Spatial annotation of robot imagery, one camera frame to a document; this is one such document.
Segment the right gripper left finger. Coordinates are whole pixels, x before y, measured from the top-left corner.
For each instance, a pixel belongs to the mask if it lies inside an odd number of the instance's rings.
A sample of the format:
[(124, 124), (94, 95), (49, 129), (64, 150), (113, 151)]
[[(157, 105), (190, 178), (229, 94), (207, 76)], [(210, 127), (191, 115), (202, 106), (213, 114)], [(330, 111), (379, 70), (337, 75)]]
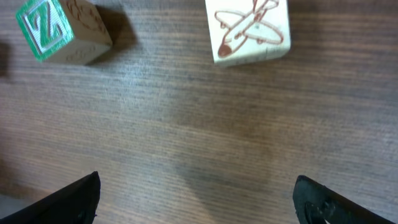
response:
[(92, 224), (100, 201), (99, 173), (86, 175), (11, 215), (1, 224)]

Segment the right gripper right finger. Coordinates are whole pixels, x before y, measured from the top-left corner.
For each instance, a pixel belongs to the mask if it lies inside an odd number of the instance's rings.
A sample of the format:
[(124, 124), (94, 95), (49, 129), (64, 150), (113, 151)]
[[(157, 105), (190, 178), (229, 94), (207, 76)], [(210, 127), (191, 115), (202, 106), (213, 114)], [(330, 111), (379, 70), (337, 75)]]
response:
[(297, 177), (293, 201), (300, 224), (394, 224), (305, 175)]

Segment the green Z block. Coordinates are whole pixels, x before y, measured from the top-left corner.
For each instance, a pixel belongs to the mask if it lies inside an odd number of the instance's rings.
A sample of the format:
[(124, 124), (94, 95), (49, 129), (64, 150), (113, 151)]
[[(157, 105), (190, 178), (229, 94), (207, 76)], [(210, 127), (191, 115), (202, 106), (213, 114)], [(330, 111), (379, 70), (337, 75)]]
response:
[(113, 46), (96, 6), (86, 0), (27, 1), (16, 20), (40, 62), (86, 65)]

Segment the white block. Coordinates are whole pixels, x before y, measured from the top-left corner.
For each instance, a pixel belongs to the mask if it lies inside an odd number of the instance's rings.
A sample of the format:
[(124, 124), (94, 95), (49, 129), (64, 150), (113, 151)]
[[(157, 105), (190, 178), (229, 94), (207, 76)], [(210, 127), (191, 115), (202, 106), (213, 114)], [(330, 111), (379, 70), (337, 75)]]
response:
[(289, 52), (287, 0), (206, 0), (205, 5), (216, 65), (272, 60)]

